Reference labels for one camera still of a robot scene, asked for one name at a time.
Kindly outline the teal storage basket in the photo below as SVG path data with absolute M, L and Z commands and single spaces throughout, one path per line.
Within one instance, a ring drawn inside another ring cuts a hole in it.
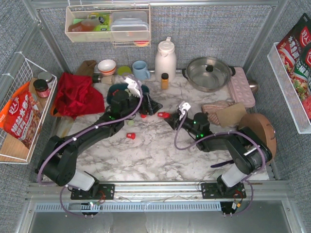
M 108 93 L 107 93 L 107 96 L 106 96 L 107 103 L 111 104 L 111 100 L 112 100 L 113 96 L 115 95 L 115 93 L 120 91 L 120 90 L 126 90 L 127 87 L 128 87 L 128 84 L 126 84 L 126 83 L 117 83 L 117 84 L 110 86 Z M 142 85 L 141 88 L 142 88 L 143 93 L 149 93 L 150 92 L 150 89 L 145 85 Z

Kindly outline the red capsule number two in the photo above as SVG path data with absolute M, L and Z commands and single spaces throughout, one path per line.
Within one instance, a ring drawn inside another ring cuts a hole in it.
M 169 118 L 169 117 L 170 117 L 170 114 L 167 113 L 167 112 L 158 112 L 158 113 L 157 113 L 157 116 L 158 116 L 158 117 L 161 117 L 161 118 Z

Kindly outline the brown cardboard sheet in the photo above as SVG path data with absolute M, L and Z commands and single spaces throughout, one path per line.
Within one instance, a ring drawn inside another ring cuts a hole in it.
M 241 118 L 246 114 L 245 106 L 242 103 L 236 103 L 232 106 L 216 111 L 220 126 L 223 128 L 238 124 Z

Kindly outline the red cloth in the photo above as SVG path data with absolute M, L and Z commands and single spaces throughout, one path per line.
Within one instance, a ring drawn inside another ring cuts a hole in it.
M 105 111 L 104 97 L 93 87 L 92 77 L 65 72 L 59 80 L 53 106 L 61 116 L 73 119 Z

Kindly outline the brown cloth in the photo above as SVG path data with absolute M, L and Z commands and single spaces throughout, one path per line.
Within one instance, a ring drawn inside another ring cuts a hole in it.
M 95 60 L 83 61 L 79 66 L 79 68 L 77 69 L 77 71 L 75 72 L 75 75 L 92 77 L 96 65 L 97 62 Z

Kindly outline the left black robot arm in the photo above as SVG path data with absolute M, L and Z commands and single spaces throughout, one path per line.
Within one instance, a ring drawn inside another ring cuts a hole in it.
M 152 116 L 163 107 L 152 100 L 149 92 L 135 97 L 121 89 L 109 92 L 107 102 L 104 114 L 89 127 L 64 138 L 53 136 L 48 140 L 37 167 L 38 182 L 45 175 L 58 186 L 68 185 L 94 196 L 99 191 L 99 181 L 76 168 L 78 156 L 97 142 L 118 133 L 132 115 Z

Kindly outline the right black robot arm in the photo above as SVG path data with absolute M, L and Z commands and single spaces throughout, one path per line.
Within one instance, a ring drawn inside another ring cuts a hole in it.
M 196 113 L 193 119 L 180 111 L 165 121 L 172 129 L 186 130 L 194 136 L 193 145 L 203 152 L 226 150 L 231 156 L 231 168 L 217 178 L 217 189 L 223 197 L 234 194 L 241 181 L 264 168 L 276 155 L 275 131 L 262 114 L 246 114 L 236 131 L 213 133 L 207 114 Z

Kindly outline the green lid white cup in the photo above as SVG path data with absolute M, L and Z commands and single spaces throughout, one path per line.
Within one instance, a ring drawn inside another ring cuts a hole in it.
M 118 74 L 119 76 L 127 75 L 127 74 L 132 74 L 132 70 L 131 70 L 131 68 L 128 67 L 128 66 L 121 66 L 121 67 L 118 68 L 117 74 Z

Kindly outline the steel pot with lid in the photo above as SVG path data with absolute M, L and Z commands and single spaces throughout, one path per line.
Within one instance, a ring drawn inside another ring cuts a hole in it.
M 216 92 L 226 86 L 236 74 L 233 66 L 214 57 L 200 57 L 192 60 L 182 75 L 188 82 L 201 92 Z

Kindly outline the orange tray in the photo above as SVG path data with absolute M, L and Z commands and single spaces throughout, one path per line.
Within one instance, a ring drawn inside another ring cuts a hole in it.
M 61 117 L 61 116 L 62 116 L 62 115 L 58 112 L 58 110 L 56 109 L 56 107 L 55 107 L 54 105 L 51 107 L 50 114 L 51 114 L 53 117 Z

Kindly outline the silver lid jar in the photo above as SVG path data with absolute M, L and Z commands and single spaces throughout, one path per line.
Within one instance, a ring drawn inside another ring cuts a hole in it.
M 53 76 L 51 73 L 47 72 L 47 71 L 43 71 L 43 72 L 40 72 L 38 74 L 38 79 L 42 79 L 42 80 L 45 80 L 48 84 L 48 87 L 49 89 L 52 88 L 52 85 L 53 85 Z

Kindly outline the green snack packet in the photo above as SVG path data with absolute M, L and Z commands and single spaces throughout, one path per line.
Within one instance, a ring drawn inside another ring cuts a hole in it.
M 110 31 L 110 25 L 111 25 L 111 14 L 109 13 L 91 13 L 87 15 L 88 19 L 100 19 L 100 24 L 98 24 L 93 31 L 95 32 L 107 32 Z

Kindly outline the red lid jar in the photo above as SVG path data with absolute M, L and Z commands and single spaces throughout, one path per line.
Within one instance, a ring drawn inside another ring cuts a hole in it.
M 43 79 L 36 79 L 33 83 L 35 91 L 40 98 L 48 98 L 50 89 L 48 83 Z

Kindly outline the red seasoning bag left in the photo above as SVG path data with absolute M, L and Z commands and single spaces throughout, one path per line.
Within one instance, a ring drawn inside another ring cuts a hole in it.
M 0 128 L 30 148 L 41 113 L 29 91 L 30 82 L 21 86 L 0 112 Z

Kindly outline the red seasoning bags right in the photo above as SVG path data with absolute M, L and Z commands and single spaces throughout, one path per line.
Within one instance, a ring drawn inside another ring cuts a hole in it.
M 311 117 L 311 19 L 304 13 L 277 44 L 277 52 L 307 117 Z

